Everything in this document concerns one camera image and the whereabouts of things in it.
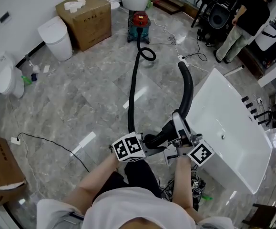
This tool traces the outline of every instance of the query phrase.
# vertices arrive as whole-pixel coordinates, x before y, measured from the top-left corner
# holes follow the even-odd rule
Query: white t-shirt
[[[183,208],[140,187],[119,188],[101,194],[87,210],[83,221],[70,216],[72,212],[80,214],[69,204],[43,199],[37,205],[37,229],[119,229],[134,218],[147,219],[163,229],[196,229],[194,220]],[[229,218],[207,218],[198,225],[205,223],[218,229],[233,229]]]

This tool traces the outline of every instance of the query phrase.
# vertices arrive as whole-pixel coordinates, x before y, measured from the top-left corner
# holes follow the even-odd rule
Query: white bathtub
[[[186,120],[215,151],[202,168],[227,189],[255,194],[267,169],[272,145],[241,99],[214,69],[194,97]]]

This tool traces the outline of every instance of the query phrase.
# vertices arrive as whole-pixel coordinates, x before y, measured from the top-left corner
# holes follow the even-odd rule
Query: person's arm
[[[181,156],[177,159],[173,203],[181,206],[197,223],[203,220],[193,208],[193,195],[191,185],[191,159]]]
[[[232,20],[232,24],[236,25],[239,17],[241,17],[246,11],[247,8],[244,5],[242,5],[237,14],[235,15],[234,19]]]
[[[76,207],[83,215],[90,208],[96,194],[119,165],[118,158],[112,153],[99,166],[91,171],[80,184],[63,200]]]

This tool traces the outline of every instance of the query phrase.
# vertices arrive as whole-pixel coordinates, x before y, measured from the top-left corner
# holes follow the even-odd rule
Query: person's hand
[[[237,24],[237,20],[238,20],[238,18],[234,18],[234,19],[232,20],[232,24],[233,24],[233,25],[236,25],[236,24]]]

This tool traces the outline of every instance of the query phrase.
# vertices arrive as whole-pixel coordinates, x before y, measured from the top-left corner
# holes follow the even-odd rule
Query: black stroller
[[[205,9],[202,19],[204,26],[197,32],[198,40],[205,41],[205,36],[211,33],[211,37],[206,41],[207,46],[214,46],[214,41],[218,35],[222,35],[228,29],[236,10],[239,8],[239,0],[213,0]]]

